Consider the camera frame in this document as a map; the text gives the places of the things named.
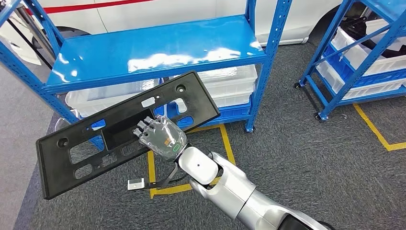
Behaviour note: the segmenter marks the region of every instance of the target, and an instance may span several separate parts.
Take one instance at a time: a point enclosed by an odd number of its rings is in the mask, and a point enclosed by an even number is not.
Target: blue metal shelf
[[[3,43],[0,61],[68,122],[78,119],[56,93],[233,66],[261,64],[248,114],[217,119],[206,125],[246,120],[252,132],[271,66],[292,0],[277,0],[268,43],[255,37],[256,0],[247,0],[245,15],[155,26],[64,39],[37,0],[23,0],[42,25],[56,55],[46,83],[41,82]],[[20,0],[0,13],[7,20]]]
[[[361,2],[389,23],[399,19],[406,10],[405,0],[361,0]]]
[[[367,7],[375,11],[381,17],[386,19],[389,24],[376,32],[359,39],[353,44],[348,44],[346,47],[337,51],[330,43],[331,39],[340,25],[342,19],[346,15],[346,12],[351,8],[352,4],[357,0],[344,0],[340,5],[333,21],[328,27],[326,34],[323,36],[319,47],[317,48],[315,54],[306,71],[303,73],[297,87],[304,87],[306,83],[309,83],[310,87],[316,93],[316,96],[322,102],[324,108],[318,112],[316,118],[327,120],[328,115],[340,105],[351,104],[351,103],[361,103],[373,100],[380,100],[384,98],[396,97],[401,95],[406,95],[406,90],[402,86],[398,90],[393,90],[389,92],[376,93],[369,96],[358,97],[354,99],[342,100],[343,97],[352,88],[366,86],[375,83],[385,83],[391,80],[406,79],[404,72],[405,69],[394,70],[379,74],[373,74],[364,76],[365,72],[371,67],[371,65],[377,60],[377,58],[390,46],[393,41],[399,37],[406,35],[406,2],[404,0],[361,0]],[[354,69],[351,64],[343,57],[343,52],[346,50],[360,44],[361,42],[375,36],[378,33],[388,30],[383,38],[376,44],[375,48],[370,52],[366,59],[360,64],[357,69]],[[322,61],[328,61],[335,71],[344,80],[344,85],[341,89],[335,93],[326,79],[324,79],[321,74],[317,71],[316,66]],[[318,86],[312,79],[312,74],[316,73],[321,79],[323,84],[327,87],[330,92],[332,99],[328,102],[324,95],[319,90]]]
[[[44,89],[66,92],[266,57],[244,15],[79,36],[63,43]]]

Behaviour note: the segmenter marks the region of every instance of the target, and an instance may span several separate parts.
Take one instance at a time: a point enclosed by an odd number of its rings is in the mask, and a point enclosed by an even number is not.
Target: white vehicle
[[[245,12],[246,0],[39,0],[63,36],[105,32],[222,17]],[[293,0],[280,45],[305,43],[319,20],[342,0]],[[257,0],[255,32],[266,45],[276,0]],[[30,31],[11,20],[28,38]],[[39,64],[35,52],[6,22],[0,35],[25,61]]]

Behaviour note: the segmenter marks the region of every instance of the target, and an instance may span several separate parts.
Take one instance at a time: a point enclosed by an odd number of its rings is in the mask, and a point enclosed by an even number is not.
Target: blue shelf top
[[[140,81],[253,64],[265,57],[243,15],[79,36],[63,43],[45,89]]]
[[[10,17],[11,13],[17,8],[21,0],[7,0],[6,5],[0,12],[0,26],[4,24],[5,21]]]
[[[405,0],[361,0],[361,2],[389,23],[396,21],[406,10]]]

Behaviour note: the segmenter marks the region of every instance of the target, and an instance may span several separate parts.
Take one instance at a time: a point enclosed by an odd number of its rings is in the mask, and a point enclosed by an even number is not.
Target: white storage bin
[[[318,64],[316,66],[316,69],[321,74],[321,76],[327,80],[335,93],[338,93],[338,91],[345,84],[344,80],[340,77],[337,71],[335,71],[334,68],[327,61],[323,61]]]
[[[211,97],[250,91],[258,77],[255,65],[215,69],[198,74]]]
[[[221,96],[215,96],[213,98],[214,103],[217,107],[227,107],[238,104],[247,104],[249,102],[249,96],[254,92],[254,86],[251,85],[251,89],[245,92],[232,93],[232,94],[223,94]],[[186,112],[187,108],[182,99],[175,100],[175,103],[178,105],[178,111],[181,113]]]
[[[71,91],[68,92],[65,102],[77,109],[82,117],[88,117],[157,85],[159,79],[152,79]]]
[[[345,84],[340,75],[334,70],[334,68],[327,61],[321,62],[316,67],[316,69],[321,74],[321,76],[327,80],[327,82],[330,84],[331,88],[335,93],[338,93],[339,90]],[[348,100],[352,98],[397,90],[402,85],[406,85],[406,79],[391,80],[387,82],[352,88],[348,91],[348,93],[343,97],[342,100]]]
[[[331,41],[332,45],[337,50],[340,50],[354,42],[355,40],[340,27],[338,27],[337,34]],[[360,45],[356,45],[351,49],[344,51],[343,54],[348,59],[351,66],[354,69],[357,69],[360,66],[360,64],[366,59],[366,57],[370,52],[371,52],[370,49],[362,47]],[[392,58],[385,58],[381,56],[365,72],[364,76],[405,68],[406,68],[406,55]]]

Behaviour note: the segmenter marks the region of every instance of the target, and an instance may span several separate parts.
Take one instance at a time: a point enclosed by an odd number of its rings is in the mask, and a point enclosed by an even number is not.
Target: yellow floor tape
[[[226,127],[223,124],[196,128],[196,129],[190,131],[189,133],[209,130],[209,129],[213,129],[213,128],[220,129],[221,137],[223,139],[224,148],[226,149],[228,160],[235,165],[236,161],[234,159],[233,151],[231,150],[231,145],[230,145],[230,141],[228,139]],[[152,151],[149,151],[147,157],[148,157],[149,182],[150,183],[156,182],[154,153]],[[216,184],[219,179],[220,179],[219,177],[215,178],[211,184]],[[163,188],[163,189],[152,188],[149,190],[149,196],[152,199],[152,198],[154,198],[155,195],[169,195],[169,194],[185,192],[185,191],[188,191],[191,189],[192,189],[192,187],[190,186],[190,184],[182,184],[182,185],[169,187],[169,188]]]
[[[360,108],[360,106],[358,104],[352,104],[352,105],[354,106],[355,110],[357,110],[358,114],[367,123],[368,127],[372,130],[372,132],[377,136],[378,140],[382,143],[382,145],[386,148],[386,150],[393,151],[393,150],[406,149],[406,142],[389,144],[386,141],[386,139],[382,136],[382,134],[379,132],[379,130],[375,127],[375,125],[371,122],[371,120],[368,118],[368,116],[364,113],[364,111]]]

